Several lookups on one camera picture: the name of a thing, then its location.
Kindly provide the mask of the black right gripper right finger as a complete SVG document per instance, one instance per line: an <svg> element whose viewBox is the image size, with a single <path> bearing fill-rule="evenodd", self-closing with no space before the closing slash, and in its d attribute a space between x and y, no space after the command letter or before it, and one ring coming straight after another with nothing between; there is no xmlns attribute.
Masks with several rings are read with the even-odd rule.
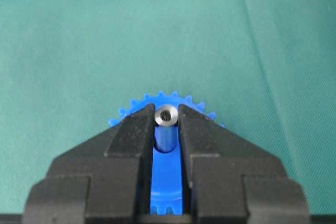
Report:
<svg viewBox="0 0 336 224"><path fill-rule="evenodd" d="M185 210L194 223L309 223L300 184L281 160L180 105Z"/></svg>

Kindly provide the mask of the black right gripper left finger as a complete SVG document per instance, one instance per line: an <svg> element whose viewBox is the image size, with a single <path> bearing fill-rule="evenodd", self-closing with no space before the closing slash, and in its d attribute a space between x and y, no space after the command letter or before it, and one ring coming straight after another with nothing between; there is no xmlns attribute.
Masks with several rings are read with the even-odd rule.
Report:
<svg viewBox="0 0 336 224"><path fill-rule="evenodd" d="M149 104L56 157L23 223L134 223L150 212L155 107Z"/></svg>

